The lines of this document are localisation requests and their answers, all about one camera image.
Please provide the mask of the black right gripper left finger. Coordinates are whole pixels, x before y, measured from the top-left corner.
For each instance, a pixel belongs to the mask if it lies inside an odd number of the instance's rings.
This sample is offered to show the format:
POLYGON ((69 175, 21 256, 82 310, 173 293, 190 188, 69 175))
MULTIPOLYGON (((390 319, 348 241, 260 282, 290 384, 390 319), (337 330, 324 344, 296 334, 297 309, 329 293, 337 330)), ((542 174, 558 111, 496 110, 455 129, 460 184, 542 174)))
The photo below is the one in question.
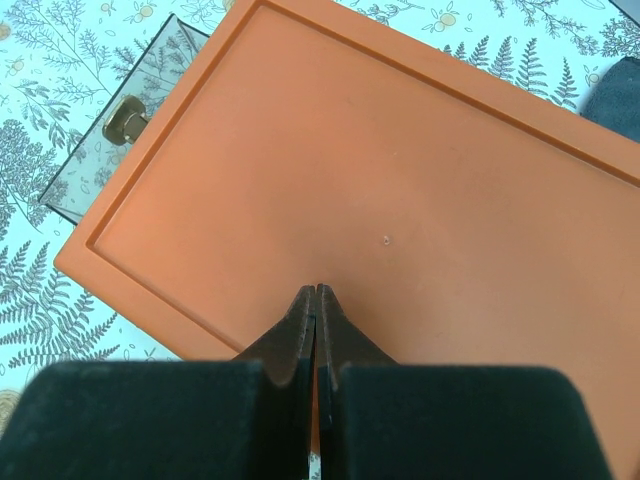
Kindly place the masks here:
POLYGON ((24 390, 5 479, 304 479, 315 290, 229 361, 63 362, 24 390))

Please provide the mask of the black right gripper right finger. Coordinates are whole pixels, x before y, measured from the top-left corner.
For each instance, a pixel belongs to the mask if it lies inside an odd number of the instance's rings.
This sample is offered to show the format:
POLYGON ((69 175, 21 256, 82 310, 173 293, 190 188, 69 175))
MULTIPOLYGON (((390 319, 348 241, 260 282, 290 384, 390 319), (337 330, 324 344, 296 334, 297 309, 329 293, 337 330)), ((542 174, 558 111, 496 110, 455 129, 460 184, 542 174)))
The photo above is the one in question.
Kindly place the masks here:
POLYGON ((582 397, 560 371, 405 365, 316 293, 325 479, 608 479, 582 397))

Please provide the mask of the orange wooden drawer box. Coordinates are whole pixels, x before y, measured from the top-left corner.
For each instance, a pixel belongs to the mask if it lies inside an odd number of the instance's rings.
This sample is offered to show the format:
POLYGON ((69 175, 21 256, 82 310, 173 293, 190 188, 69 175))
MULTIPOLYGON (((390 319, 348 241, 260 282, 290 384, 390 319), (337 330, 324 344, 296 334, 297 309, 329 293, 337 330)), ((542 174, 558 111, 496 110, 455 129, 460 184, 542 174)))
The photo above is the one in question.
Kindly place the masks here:
POLYGON ((639 147, 329 1, 240 1, 56 257, 187 359, 324 283, 407 363, 535 364, 639 457, 639 147))

